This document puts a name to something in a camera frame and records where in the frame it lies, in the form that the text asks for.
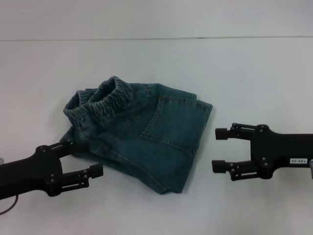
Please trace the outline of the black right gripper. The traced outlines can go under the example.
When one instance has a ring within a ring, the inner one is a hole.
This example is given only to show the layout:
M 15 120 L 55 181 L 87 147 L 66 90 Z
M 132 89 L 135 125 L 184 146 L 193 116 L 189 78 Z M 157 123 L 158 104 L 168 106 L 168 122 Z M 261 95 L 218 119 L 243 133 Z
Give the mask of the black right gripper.
M 232 181 L 270 179 L 275 170 L 284 167 L 311 168 L 313 164 L 313 134 L 279 134 L 267 125 L 233 123 L 230 129 L 216 128 L 216 140 L 250 141 L 251 160 L 226 162 L 212 160 L 214 173 L 229 172 Z M 307 158 L 307 164 L 290 164 L 290 158 Z

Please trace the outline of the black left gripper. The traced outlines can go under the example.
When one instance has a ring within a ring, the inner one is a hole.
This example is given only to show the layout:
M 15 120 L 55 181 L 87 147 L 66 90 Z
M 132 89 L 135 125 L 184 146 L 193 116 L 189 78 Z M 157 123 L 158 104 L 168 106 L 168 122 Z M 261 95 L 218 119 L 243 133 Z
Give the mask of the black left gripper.
M 19 161 L 0 165 L 0 197 L 12 197 L 34 190 L 57 196 L 63 190 L 89 187 L 89 178 L 103 176 L 103 165 L 63 174 L 61 157 L 89 152 L 89 142 L 58 142 L 36 148 L 35 153 Z

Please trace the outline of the blue denim shorts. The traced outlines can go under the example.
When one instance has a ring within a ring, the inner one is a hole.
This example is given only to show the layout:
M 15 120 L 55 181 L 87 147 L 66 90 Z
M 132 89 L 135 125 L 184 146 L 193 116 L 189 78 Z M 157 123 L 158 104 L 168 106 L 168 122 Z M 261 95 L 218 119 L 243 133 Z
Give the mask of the blue denim shorts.
M 80 158 L 135 177 L 158 194 L 181 193 L 212 109 L 193 93 L 113 76 L 70 99 L 63 140 L 89 142 Z

